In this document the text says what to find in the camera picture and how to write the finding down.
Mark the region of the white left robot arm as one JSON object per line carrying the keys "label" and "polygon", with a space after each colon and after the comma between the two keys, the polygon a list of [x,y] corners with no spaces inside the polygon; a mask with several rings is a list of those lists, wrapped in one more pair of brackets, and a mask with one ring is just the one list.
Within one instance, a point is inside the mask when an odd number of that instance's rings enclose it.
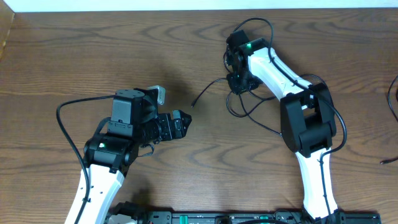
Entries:
{"label": "white left robot arm", "polygon": [[118,90],[110,117],[102,119],[77,155],[81,176],[66,223],[104,223],[108,210],[141,148],[186,136],[192,117],[181,110],[159,113],[165,89]]}

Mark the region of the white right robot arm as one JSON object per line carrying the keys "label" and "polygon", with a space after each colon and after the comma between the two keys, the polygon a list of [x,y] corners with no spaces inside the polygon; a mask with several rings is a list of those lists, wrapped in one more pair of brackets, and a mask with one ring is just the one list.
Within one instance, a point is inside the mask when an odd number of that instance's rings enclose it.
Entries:
{"label": "white right robot arm", "polygon": [[330,151],[336,134],[328,87],[311,84],[293,72],[264,39],[249,40],[243,30],[226,40],[227,80],[236,95],[265,84],[280,102],[280,128],[297,156],[304,187],[303,207],[313,223],[332,223],[338,209],[330,177]]}

